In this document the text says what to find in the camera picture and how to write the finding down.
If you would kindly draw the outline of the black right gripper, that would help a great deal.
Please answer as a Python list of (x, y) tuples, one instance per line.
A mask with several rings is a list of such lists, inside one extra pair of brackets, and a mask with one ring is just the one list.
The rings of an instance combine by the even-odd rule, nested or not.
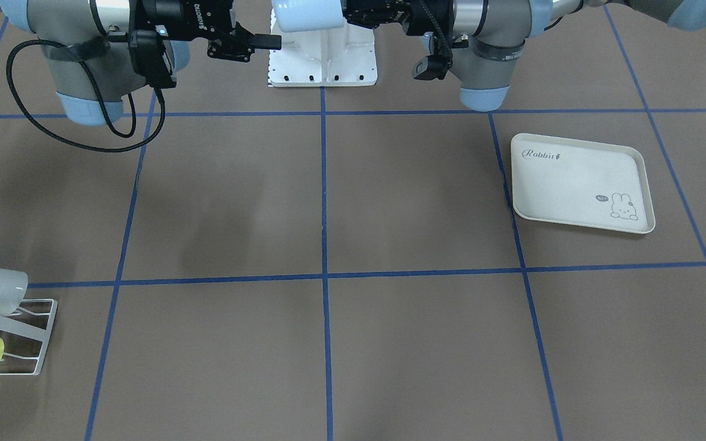
[(137, 27), (170, 41), (205, 39), (210, 58), (249, 62), (252, 51), (280, 50), (279, 34), (250, 34), (235, 19), (233, 1), (137, 1)]

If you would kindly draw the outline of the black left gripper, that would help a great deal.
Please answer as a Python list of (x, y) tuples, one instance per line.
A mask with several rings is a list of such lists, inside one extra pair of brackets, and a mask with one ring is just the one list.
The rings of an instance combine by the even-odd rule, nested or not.
[(407, 36), (440, 29), (448, 32), (453, 19), (452, 1), (342, 1), (343, 17), (350, 25), (376, 29), (398, 23)]

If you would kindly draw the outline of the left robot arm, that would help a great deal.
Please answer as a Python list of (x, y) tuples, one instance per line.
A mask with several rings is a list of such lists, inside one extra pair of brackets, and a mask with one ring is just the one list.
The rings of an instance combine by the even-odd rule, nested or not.
[(495, 111), (504, 103), (512, 76), (530, 37), (563, 18), (603, 1), (344, 1), (346, 22), (376, 29), (398, 23), (420, 39), (425, 56), (414, 64), (415, 81), (453, 75), (466, 108)]

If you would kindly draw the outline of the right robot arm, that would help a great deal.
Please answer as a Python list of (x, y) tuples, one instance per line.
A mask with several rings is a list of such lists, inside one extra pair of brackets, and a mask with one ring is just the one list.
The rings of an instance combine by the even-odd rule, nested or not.
[(138, 89), (174, 88), (194, 39), (235, 62), (282, 48), (238, 23), (232, 1), (0, 1), (0, 12), (36, 37), (65, 114), (85, 126), (117, 121)]

